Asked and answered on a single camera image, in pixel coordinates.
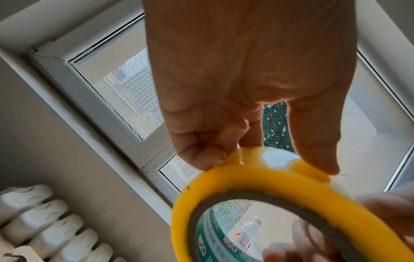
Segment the palm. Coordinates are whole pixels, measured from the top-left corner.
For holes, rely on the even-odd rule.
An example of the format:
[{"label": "palm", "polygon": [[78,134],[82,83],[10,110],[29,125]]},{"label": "palm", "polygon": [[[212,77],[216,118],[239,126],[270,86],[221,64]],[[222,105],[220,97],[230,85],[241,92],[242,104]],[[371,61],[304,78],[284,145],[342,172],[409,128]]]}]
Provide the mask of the palm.
[{"label": "palm", "polygon": [[[296,151],[338,172],[340,117],[355,65],[353,3],[312,3],[145,2],[160,107],[187,162],[204,169],[212,163],[206,159],[225,158],[238,142],[262,145],[263,104],[285,100]],[[336,19],[321,23],[332,13]],[[328,123],[313,127],[316,118]]]}]

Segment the window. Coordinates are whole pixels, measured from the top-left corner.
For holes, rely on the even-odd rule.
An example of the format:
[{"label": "window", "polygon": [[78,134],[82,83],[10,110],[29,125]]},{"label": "window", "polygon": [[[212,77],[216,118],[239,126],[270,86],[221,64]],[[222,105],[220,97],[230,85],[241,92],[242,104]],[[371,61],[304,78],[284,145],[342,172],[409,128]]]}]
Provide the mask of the window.
[{"label": "window", "polygon": [[[174,202],[201,172],[174,152],[162,118],[145,38],[141,3],[122,0],[33,54],[65,96]],[[351,193],[391,187],[411,159],[414,124],[399,99],[361,48],[342,119],[338,147],[342,185]],[[286,104],[264,106],[264,143],[293,151]],[[232,201],[229,223],[238,223],[254,202]]]}]

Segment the person's hand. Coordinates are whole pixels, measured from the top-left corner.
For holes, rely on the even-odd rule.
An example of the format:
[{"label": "person's hand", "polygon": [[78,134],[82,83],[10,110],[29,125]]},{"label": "person's hand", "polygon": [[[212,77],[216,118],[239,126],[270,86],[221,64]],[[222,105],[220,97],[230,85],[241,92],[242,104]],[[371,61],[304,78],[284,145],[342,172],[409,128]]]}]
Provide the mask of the person's hand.
[{"label": "person's hand", "polygon": [[205,170],[263,144],[286,101],[295,151],[328,174],[356,64],[353,0],[146,0],[148,53],[178,155]]},{"label": "person's hand", "polygon": [[[392,228],[414,251],[414,182],[387,193],[358,199]],[[296,220],[293,244],[274,243],[263,250],[264,262],[340,262],[338,250],[313,226]]]}]

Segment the window frame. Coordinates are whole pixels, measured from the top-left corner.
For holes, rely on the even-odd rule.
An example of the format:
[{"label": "window frame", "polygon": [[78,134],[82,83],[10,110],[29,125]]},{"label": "window frame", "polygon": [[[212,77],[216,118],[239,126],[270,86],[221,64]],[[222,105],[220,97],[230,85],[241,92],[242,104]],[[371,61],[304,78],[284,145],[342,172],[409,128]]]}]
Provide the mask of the window frame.
[{"label": "window frame", "polygon": [[[174,203],[180,191],[160,172],[176,154],[165,124],[144,141],[140,140],[125,122],[113,114],[96,92],[91,92],[90,84],[70,64],[80,54],[91,50],[91,47],[98,46],[110,37],[116,37],[121,29],[133,26],[142,19],[144,10],[141,1],[122,0],[56,41],[35,49],[31,58],[106,138],[140,168],[158,192],[170,203]],[[414,121],[411,106],[406,106],[401,101],[398,90],[389,84],[364,50],[359,44],[358,58]],[[414,162],[413,152],[414,146],[406,153],[385,190],[393,188],[405,173],[411,172],[412,168],[407,167],[414,166],[411,165]]]}]

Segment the roll of yellow tape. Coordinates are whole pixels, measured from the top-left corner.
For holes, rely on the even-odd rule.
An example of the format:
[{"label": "roll of yellow tape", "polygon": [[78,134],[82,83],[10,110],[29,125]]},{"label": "roll of yellow tape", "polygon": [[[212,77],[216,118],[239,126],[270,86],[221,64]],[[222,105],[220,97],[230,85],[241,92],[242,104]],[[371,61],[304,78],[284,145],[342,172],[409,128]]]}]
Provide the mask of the roll of yellow tape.
[{"label": "roll of yellow tape", "polygon": [[296,154],[241,148],[224,164],[194,179],[172,210],[171,236],[178,262],[257,261],[232,245],[212,206],[252,199],[291,211],[324,233],[350,262],[414,262],[400,238],[360,204],[339,194],[330,178]]}]

